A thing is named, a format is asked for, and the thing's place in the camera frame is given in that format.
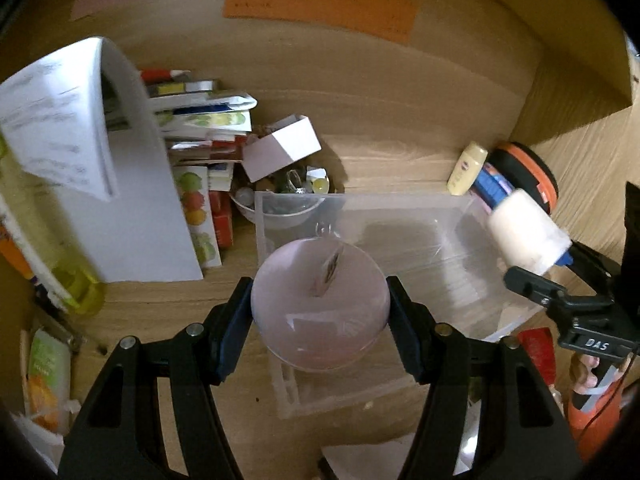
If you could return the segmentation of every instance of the red box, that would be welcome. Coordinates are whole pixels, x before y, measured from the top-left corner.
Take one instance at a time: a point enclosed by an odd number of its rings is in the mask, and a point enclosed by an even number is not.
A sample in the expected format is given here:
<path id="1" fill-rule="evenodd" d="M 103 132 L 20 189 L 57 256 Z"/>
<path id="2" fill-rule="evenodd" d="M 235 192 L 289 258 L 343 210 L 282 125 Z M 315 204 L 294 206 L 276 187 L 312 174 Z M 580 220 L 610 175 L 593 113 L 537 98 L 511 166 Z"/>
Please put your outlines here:
<path id="1" fill-rule="evenodd" d="M 556 381 L 556 354 L 551 330 L 546 327 L 523 330 L 518 339 L 546 385 L 551 386 Z"/>
<path id="2" fill-rule="evenodd" d="M 209 191 L 213 227 L 220 249 L 228 249 L 234 244 L 234 229 L 231 221 L 231 199 L 229 193 Z"/>

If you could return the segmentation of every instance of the cable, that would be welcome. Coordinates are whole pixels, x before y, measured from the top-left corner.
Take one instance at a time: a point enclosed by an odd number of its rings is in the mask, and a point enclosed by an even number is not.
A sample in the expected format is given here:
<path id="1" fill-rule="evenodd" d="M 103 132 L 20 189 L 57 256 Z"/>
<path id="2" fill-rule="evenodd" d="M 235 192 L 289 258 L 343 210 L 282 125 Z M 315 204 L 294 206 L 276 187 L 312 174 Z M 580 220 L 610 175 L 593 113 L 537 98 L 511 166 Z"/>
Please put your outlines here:
<path id="1" fill-rule="evenodd" d="M 611 402 L 613 401 L 613 399 L 616 398 L 616 395 L 618 394 L 618 391 L 620 390 L 620 388 L 622 388 L 622 384 L 625 382 L 625 378 L 626 375 L 629 373 L 629 370 L 631 370 L 631 367 L 634 365 L 634 361 L 636 360 L 636 352 L 638 351 L 638 347 L 636 347 L 633 350 L 633 356 L 631 357 L 631 361 L 629 361 L 629 366 L 626 367 L 625 372 L 622 374 L 622 377 L 620 377 L 620 379 L 618 380 L 618 385 L 616 386 L 616 389 L 613 390 L 613 394 L 611 397 L 609 397 L 609 400 L 605 403 L 604 406 L 602 406 L 599 410 L 598 413 L 595 414 L 595 416 L 587 423 L 587 425 L 584 427 L 584 429 L 580 432 L 580 436 L 578 437 L 578 439 L 575 441 L 576 444 L 580 444 L 580 441 L 582 440 L 582 438 L 584 437 L 584 435 L 587 433 L 587 430 L 591 427 L 591 425 L 598 420 L 598 417 L 600 415 L 602 415 L 602 413 L 604 412 L 604 410 L 606 410 L 609 405 L 611 404 Z"/>

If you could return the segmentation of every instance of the white packaging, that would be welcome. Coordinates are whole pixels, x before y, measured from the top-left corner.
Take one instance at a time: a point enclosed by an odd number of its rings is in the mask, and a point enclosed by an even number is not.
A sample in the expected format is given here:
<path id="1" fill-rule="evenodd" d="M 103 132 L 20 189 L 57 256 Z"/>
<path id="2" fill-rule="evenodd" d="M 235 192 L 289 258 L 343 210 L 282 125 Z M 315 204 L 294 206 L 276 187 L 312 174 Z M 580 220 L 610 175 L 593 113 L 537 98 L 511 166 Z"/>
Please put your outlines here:
<path id="1" fill-rule="evenodd" d="M 308 117 L 292 115 L 268 126 L 273 131 L 244 147 L 242 166 L 251 182 L 257 182 L 271 173 L 320 151 Z"/>
<path id="2" fill-rule="evenodd" d="M 522 267 L 539 276 L 571 246 L 569 235 L 522 189 L 500 202 L 486 226 L 508 267 Z"/>

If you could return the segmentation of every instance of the white paper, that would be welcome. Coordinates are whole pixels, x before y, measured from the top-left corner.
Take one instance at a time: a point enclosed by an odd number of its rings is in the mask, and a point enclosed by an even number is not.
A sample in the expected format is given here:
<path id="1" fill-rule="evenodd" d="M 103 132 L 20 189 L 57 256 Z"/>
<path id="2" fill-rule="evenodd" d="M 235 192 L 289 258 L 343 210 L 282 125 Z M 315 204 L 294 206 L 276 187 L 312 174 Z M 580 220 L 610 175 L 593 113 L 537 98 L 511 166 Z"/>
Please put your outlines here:
<path id="1" fill-rule="evenodd" d="M 402 471 L 414 433 L 384 444 L 323 447 L 322 454 L 338 480 L 396 480 Z M 460 459 L 453 474 L 468 471 Z M 427 471 L 424 477 L 429 478 Z"/>
<path id="2" fill-rule="evenodd" d="M 109 134 L 121 190 L 110 203 L 52 189 L 102 282 L 202 279 L 169 163 L 155 140 L 132 130 Z"/>
<path id="3" fill-rule="evenodd" d="M 154 112 L 172 110 L 174 108 L 190 108 L 193 106 L 226 105 L 229 111 L 242 111 L 255 108 L 258 104 L 253 97 L 244 92 L 194 92 L 186 94 L 164 95 L 151 98 L 150 106 Z"/>
<path id="4" fill-rule="evenodd" d="M 109 201 L 117 194 L 100 91 L 101 38 L 43 57 L 0 85 L 0 128 L 28 173 Z"/>

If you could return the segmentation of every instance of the clear acrylic container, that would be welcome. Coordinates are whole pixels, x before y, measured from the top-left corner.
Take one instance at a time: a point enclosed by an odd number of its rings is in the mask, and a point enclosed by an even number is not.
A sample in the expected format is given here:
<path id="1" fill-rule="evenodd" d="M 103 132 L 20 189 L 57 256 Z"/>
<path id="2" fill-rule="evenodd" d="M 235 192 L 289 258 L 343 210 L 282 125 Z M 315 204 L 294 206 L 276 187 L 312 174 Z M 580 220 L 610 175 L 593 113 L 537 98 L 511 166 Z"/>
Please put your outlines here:
<path id="1" fill-rule="evenodd" d="M 331 232 L 369 253 L 387 276 L 398 276 L 436 321 L 494 341 L 540 307 L 502 284 L 504 264 L 484 230 L 485 218 L 469 195 L 259 192 L 258 262 L 290 241 Z M 414 383 L 388 328 L 363 358 L 338 370 L 303 372 L 273 355 L 270 367 L 284 418 L 366 402 Z"/>

